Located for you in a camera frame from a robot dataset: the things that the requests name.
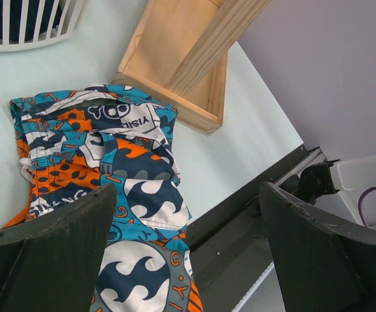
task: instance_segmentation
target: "wooden board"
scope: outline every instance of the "wooden board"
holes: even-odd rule
[[[227,50],[260,11],[253,4],[266,2],[149,0],[113,83],[171,102],[180,122],[213,133],[224,117]],[[218,29],[220,24],[228,31]],[[199,53],[209,57],[197,62]]]

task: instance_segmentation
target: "white surface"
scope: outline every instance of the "white surface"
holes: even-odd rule
[[[0,227],[24,208],[8,101],[39,92],[109,83],[143,12],[145,0],[92,0],[74,35],[30,51],[0,53]],[[198,218],[302,140],[236,44],[230,50],[224,126],[210,137],[177,124],[174,152],[182,194]]]
[[[346,190],[318,198],[316,206],[328,213],[354,222],[359,226],[364,226],[360,213],[358,212],[357,204],[352,195]]]
[[[376,187],[376,156],[338,161],[330,171],[337,190]]]

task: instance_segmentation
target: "white container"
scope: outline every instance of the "white container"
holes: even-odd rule
[[[77,21],[83,15],[88,4],[88,0],[54,0],[47,31],[39,34],[44,7],[47,0],[30,1],[39,1],[33,39],[25,41],[29,0],[22,0],[19,42],[10,42],[10,0],[3,0],[3,37],[0,39],[0,52],[34,49],[36,47],[48,46],[67,39],[69,36],[71,36]],[[57,8],[59,6],[62,10],[59,25],[52,29],[55,14],[57,13]]]

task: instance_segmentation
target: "orange and blue fabric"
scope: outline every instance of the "orange and blue fabric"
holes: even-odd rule
[[[105,183],[117,189],[91,312],[202,311],[189,249],[191,215],[172,154],[176,109],[131,86],[13,99],[30,221]]]

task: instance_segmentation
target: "drawstring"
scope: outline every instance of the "drawstring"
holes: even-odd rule
[[[26,180],[29,182],[33,181],[32,178],[32,162],[30,158],[24,157],[20,159],[21,167],[21,174],[25,177]]]

